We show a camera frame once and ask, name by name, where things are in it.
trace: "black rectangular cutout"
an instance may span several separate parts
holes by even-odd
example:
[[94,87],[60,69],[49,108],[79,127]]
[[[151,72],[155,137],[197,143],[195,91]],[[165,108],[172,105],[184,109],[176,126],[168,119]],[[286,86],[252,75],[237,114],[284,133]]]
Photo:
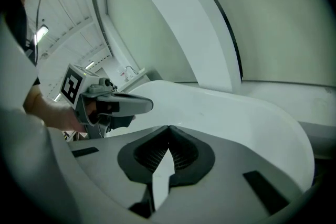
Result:
[[271,215],[289,204],[258,171],[245,173],[243,176]]
[[83,148],[82,150],[72,151],[72,154],[75,158],[85,156],[94,152],[98,152],[99,150],[96,147],[88,147]]

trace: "black vent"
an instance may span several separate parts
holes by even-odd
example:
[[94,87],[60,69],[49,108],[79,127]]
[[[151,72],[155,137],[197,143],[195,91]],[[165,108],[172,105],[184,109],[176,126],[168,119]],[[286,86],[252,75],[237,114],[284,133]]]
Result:
[[158,135],[135,149],[134,158],[153,173],[159,166],[167,150],[167,136]]
[[198,158],[196,146],[180,135],[171,133],[169,150],[174,159],[175,172],[190,166]]

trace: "handheld device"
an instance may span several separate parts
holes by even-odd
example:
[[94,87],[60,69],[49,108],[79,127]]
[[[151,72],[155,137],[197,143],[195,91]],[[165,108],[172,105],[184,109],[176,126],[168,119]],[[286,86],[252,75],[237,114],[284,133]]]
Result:
[[[151,111],[152,100],[133,94],[118,93],[109,78],[99,77],[84,67],[69,65],[63,79],[61,96],[71,105],[89,138],[104,138],[111,130],[128,127],[135,115]],[[86,106],[96,102],[91,115]]]

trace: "person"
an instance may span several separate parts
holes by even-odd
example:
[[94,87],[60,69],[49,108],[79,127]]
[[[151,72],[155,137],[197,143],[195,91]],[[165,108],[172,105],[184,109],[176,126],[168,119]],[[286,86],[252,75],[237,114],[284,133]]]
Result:
[[[32,32],[27,31],[24,3],[25,0],[7,0],[7,3],[2,3],[2,8],[5,7],[5,19],[13,36],[29,59],[36,65],[37,48],[33,41]],[[85,128],[78,122],[73,109],[69,105],[59,104],[44,97],[39,85],[40,82],[37,79],[26,97],[24,102],[26,113],[39,117],[47,127],[54,127],[62,131],[85,132]],[[90,103],[86,110],[90,115],[96,110],[96,104]]]

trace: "curved white wall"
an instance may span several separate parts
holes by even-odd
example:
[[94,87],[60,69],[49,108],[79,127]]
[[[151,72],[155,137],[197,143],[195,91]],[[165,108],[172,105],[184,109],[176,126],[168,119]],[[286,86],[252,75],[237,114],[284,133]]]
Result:
[[118,60],[124,55],[134,67],[134,59],[139,69],[150,71],[151,80],[197,81],[179,42],[151,0],[107,0],[107,7],[109,15],[102,20]]
[[235,49],[215,2],[151,1],[183,49],[201,87],[236,91],[240,86],[240,74]]
[[336,86],[336,22],[326,0],[219,0],[245,80]]

